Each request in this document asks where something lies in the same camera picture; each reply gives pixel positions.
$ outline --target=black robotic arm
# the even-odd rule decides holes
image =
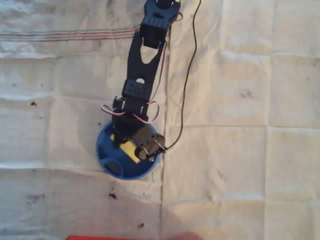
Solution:
[[[176,0],[146,0],[144,19],[134,34],[127,61],[127,78],[122,97],[115,98],[112,108],[114,144],[119,147],[127,141],[136,145],[135,155],[152,161],[166,151],[165,137],[152,130],[146,122],[150,97],[158,70],[166,36],[177,19],[181,4]],[[157,49],[149,63],[143,63],[141,46]]]

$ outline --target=cutout hole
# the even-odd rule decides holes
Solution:
[[[142,78],[138,78],[136,82],[140,84],[145,84],[145,80],[143,80]]]
[[[147,46],[144,46],[143,44],[141,45],[141,48],[140,48],[140,52],[141,52],[141,59],[142,59],[142,62],[144,64],[148,64],[151,62],[152,59],[155,58],[155,56],[157,55],[158,53],[158,49],[154,49],[152,47],[147,47]]]
[[[104,167],[108,169],[112,174],[117,175],[119,177],[122,176],[122,168],[119,163],[109,161],[104,164]]]

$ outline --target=yellow component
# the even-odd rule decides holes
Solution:
[[[111,134],[110,139],[112,141],[115,140],[115,135]],[[120,148],[125,152],[136,164],[140,163],[140,159],[135,155],[136,146],[131,142],[127,141],[125,143],[120,144]]]

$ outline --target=dark stain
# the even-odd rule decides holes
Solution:
[[[18,10],[18,9],[11,9],[10,11],[10,18],[21,18],[25,15],[27,15],[27,11]]]
[[[36,204],[39,200],[41,199],[45,199],[47,196],[43,193],[43,194],[29,194],[26,196],[26,198],[29,200],[26,203],[27,204]]]
[[[253,98],[252,92],[249,89],[244,89],[240,92],[240,97],[243,99]]]
[[[109,193],[109,198],[113,198],[114,200],[117,200],[117,196],[114,193]]]
[[[139,17],[139,18],[141,18],[141,17],[142,17],[142,14],[141,14],[141,12],[135,12],[135,13],[133,14],[133,16],[134,16],[134,17]]]
[[[110,8],[111,5],[114,3],[114,0],[108,0],[108,2],[106,3],[106,8]]]
[[[38,14],[53,14],[56,11],[56,5],[50,5],[47,2],[36,2],[33,7],[34,12]]]
[[[219,177],[223,180],[223,181],[227,181],[227,178],[226,178],[226,176],[220,171],[220,170],[218,170],[218,174],[219,174]]]
[[[101,48],[101,46],[102,46],[102,42],[101,42],[101,40],[98,40],[97,42],[97,45],[98,45],[98,47],[99,47],[99,49]]]
[[[63,8],[63,9],[61,9],[61,11],[60,11],[60,14],[62,15],[62,16],[65,16],[66,15],[66,9],[65,8]]]
[[[319,64],[319,63],[320,63],[320,59],[316,59],[313,61],[312,66],[315,68],[315,67],[317,67],[317,64]]]

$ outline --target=red stripe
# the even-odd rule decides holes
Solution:
[[[94,40],[120,40],[132,39],[133,36],[123,37],[98,37],[98,38],[75,38],[75,39],[0,39],[0,42],[65,42],[65,41],[94,41]]]
[[[94,31],[94,32],[68,32],[68,33],[0,33],[0,36],[12,36],[12,37],[37,37],[37,36],[70,36],[70,35],[97,35],[97,34],[124,34],[134,33],[140,28],[125,30],[125,31]]]

